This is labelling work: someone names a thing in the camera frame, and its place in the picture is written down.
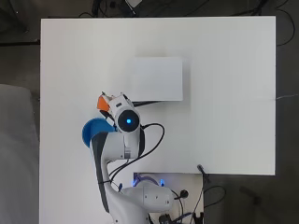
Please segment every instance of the white table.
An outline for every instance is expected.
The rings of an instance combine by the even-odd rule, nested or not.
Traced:
[[[181,57],[184,100],[138,108],[165,138],[118,183],[133,172],[197,173],[199,163],[212,174],[273,175],[275,35],[272,17],[43,20],[40,224],[111,223],[81,129],[99,116],[101,91],[126,88],[135,56]],[[159,131],[146,131],[146,150]]]

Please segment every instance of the white paper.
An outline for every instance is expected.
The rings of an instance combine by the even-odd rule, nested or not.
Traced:
[[[132,101],[183,99],[182,60],[178,57],[133,58],[126,76],[124,92]]]

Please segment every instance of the blue led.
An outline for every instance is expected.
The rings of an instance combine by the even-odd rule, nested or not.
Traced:
[[[132,187],[136,187],[137,179],[132,180]]]
[[[164,185],[165,185],[165,182],[164,182],[163,179],[161,179],[161,180],[160,180],[160,186],[161,186],[161,187],[164,187]]]

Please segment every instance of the gray floor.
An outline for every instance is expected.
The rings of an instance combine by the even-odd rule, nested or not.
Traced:
[[[141,5],[141,16],[177,17],[198,6],[198,1],[168,1],[164,10],[153,10],[157,2],[148,0]],[[194,13],[194,16],[227,16],[256,5],[255,0],[214,0]],[[90,11],[92,1],[54,0],[26,1],[18,5],[22,20],[30,28],[27,34],[10,33],[0,35],[0,41],[21,41],[39,38],[41,18],[51,16],[77,16]],[[278,43],[288,39],[292,27],[287,17],[274,10],[275,1],[263,10],[263,15],[277,15]],[[299,25],[299,2],[290,0],[284,7]],[[117,9],[107,14],[116,15]],[[277,48],[277,96],[299,93],[299,35],[288,45]],[[39,47],[0,48],[0,83],[23,86],[34,95],[36,124],[39,124]],[[227,196],[223,203],[206,210],[206,223],[298,223],[299,222],[299,97],[277,101],[277,175],[212,175],[211,185],[223,185]],[[262,203],[254,205],[253,200],[240,192],[240,187],[253,190]],[[205,204],[217,200],[220,192],[207,194]]]

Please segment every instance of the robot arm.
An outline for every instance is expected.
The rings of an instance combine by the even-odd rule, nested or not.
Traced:
[[[98,133],[91,141],[103,206],[116,224],[149,224],[148,213],[171,208],[171,190],[145,182],[119,193],[111,187],[107,171],[108,161],[136,159],[143,153],[145,141],[139,114],[124,94],[111,98],[103,93],[98,108],[111,115],[117,129],[113,133]]]

